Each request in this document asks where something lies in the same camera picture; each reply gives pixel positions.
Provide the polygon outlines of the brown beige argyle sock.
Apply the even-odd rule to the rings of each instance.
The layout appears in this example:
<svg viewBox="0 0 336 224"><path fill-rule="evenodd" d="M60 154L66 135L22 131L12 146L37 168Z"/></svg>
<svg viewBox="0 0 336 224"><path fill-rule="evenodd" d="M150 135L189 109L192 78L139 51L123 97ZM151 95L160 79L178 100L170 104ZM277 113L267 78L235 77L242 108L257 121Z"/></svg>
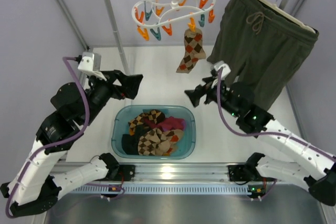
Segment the brown beige argyle sock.
<svg viewBox="0 0 336 224"><path fill-rule="evenodd" d="M148 131L139 138L138 154L142 156L163 156L170 148L170 140L158 128Z"/></svg>

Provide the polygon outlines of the white clip sock hanger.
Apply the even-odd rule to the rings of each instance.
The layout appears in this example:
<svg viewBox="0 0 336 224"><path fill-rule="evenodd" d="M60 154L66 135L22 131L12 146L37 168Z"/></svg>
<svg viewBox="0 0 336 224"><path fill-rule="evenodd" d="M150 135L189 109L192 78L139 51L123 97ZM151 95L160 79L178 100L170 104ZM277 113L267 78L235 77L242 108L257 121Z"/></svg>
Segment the white clip sock hanger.
<svg viewBox="0 0 336 224"><path fill-rule="evenodd" d="M162 32L172 36L174 23L187 22L192 32L212 23L215 4L216 0L140 0L131 15L143 39L153 36L160 41Z"/></svg>

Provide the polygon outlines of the beige orange argyle sock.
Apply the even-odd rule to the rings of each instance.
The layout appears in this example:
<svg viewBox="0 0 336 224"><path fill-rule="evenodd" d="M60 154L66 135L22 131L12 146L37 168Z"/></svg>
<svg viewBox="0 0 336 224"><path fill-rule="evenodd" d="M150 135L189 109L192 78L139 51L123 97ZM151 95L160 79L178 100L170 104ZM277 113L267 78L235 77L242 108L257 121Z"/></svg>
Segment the beige orange argyle sock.
<svg viewBox="0 0 336 224"><path fill-rule="evenodd" d="M177 73L190 73L199 60L206 58L203 49L203 33L199 28L196 28L195 31L190 29L185 31L184 48L184 57L176 70Z"/></svg>

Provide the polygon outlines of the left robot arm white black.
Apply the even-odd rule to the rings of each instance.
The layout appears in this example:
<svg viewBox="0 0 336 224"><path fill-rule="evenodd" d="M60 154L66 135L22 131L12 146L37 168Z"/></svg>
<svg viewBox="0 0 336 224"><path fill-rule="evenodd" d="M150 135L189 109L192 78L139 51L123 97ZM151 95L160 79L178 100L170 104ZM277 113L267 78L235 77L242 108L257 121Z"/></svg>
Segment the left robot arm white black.
<svg viewBox="0 0 336 224"><path fill-rule="evenodd" d="M51 98L55 112L39 127L19 174L1 185L9 218L42 214L74 189L118 176L121 165L111 153L103 153L90 163L61 175L50 173L107 102L134 99L143 79L141 74L127 76L120 70L104 71L103 76L105 80L89 77L86 90L75 82L66 83Z"/></svg>

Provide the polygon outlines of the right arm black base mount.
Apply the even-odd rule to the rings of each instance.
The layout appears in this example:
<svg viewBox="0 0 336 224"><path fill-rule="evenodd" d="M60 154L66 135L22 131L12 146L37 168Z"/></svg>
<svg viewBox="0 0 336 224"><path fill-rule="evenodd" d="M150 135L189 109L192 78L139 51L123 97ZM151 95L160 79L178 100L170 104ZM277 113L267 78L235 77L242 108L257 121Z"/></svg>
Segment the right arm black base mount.
<svg viewBox="0 0 336 224"><path fill-rule="evenodd" d="M257 170L248 168L244 164L228 165L228 175L231 182L273 182L275 179L271 177L261 176Z"/></svg>

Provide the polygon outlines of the brown orange argyle sock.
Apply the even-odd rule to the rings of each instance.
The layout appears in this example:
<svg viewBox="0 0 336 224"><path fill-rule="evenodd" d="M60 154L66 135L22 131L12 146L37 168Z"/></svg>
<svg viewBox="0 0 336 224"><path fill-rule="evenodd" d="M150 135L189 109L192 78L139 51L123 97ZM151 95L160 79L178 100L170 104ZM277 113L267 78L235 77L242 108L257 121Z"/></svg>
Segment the brown orange argyle sock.
<svg viewBox="0 0 336 224"><path fill-rule="evenodd" d="M183 130L157 131L160 143L156 146L156 156L170 156L177 150L177 143L183 138Z"/></svg>

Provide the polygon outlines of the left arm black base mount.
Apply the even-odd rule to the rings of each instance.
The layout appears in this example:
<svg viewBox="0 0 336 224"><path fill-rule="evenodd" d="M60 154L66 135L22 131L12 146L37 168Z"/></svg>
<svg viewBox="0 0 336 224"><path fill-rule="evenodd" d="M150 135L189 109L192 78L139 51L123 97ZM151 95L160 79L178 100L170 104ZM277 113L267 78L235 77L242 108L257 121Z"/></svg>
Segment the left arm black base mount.
<svg viewBox="0 0 336 224"><path fill-rule="evenodd" d="M130 182L135 177L135 168L135 165L119 165L117 171L108 173L105 178L96 179L96 181Z"/></svg>

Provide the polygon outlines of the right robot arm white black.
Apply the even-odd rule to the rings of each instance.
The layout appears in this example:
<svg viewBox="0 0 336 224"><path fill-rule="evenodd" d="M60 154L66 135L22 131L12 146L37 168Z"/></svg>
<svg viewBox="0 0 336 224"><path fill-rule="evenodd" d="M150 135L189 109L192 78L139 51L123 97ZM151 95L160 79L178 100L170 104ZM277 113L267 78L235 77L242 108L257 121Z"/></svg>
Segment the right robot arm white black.
<svg viewBox="0 0 336 224"><path fill-rule="evenodd" d="M204 78L204 85L185 90L192 105L197 107L201 97L205 103L216 102L219 112L227 111L236 118L241 137L264 137L264 141L287 155L286 163L262 153L253 153L245 163L248 172L282 180L306 190L314 199L335 206L335 156L328 154L286 129L273 115L254 104L254 93L241 82L227 88L214 77Z"/></svg>

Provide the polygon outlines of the brown yellow argyle sock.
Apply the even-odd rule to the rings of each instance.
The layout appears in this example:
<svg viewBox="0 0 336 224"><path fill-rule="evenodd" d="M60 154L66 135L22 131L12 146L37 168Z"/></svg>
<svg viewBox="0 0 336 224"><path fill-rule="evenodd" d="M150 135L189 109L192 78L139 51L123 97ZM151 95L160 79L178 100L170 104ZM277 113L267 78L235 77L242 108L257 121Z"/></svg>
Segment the brown yellow argyle sock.
<svg viewBox="0 0 336 224"><path fill-rule="evenodd" d="M142 125L145 128L154 129L158 128L159 124L165 120L165 114L157 109L150 110L149 112L142 112L135 118L128 122L130 135L135 134L135 128Z"/></svg>

